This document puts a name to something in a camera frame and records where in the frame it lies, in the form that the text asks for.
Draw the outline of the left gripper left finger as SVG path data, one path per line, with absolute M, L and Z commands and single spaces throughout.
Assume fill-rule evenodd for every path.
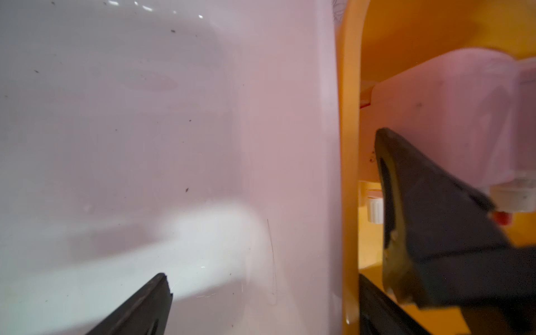
M 158 273 L 87 335 L 163 335 L 172 302 L 167 276 Z

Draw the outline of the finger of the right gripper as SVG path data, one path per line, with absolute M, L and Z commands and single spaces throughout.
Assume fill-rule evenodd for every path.
M 535 249 L 510 243 L 486 195 L 389 128 L 376 131 L 374 146 L 386 291 L 421 308 L 534 300 Z

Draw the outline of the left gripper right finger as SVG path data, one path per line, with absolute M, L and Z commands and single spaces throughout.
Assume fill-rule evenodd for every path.
M 363 274 L 359 285 L 361 335 L 430 335 Z

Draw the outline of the pink sharpener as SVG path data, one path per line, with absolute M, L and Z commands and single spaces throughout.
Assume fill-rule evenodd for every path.
M 365 91 L 362 181 L 377 182 L 374 138 L 390 128 L 500 212 L 535 210 L 535 60 L 466 48 L 430 59 Z

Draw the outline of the white plastic storage tray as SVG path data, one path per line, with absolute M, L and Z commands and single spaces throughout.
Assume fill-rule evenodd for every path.
M 1 333 L 340 334 L 330 1 L 1 3 Z

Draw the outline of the yellow plastic storage tray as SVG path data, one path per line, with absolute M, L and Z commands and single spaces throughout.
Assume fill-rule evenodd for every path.
M 534 1 L 339 1 L 336 55 L 341 121 L 343 333 L 360 333 L 360 274 L 381 283 L 382 232 L 360 205 L 358 100 L 374 82 L 460 47 L 535 56 Z

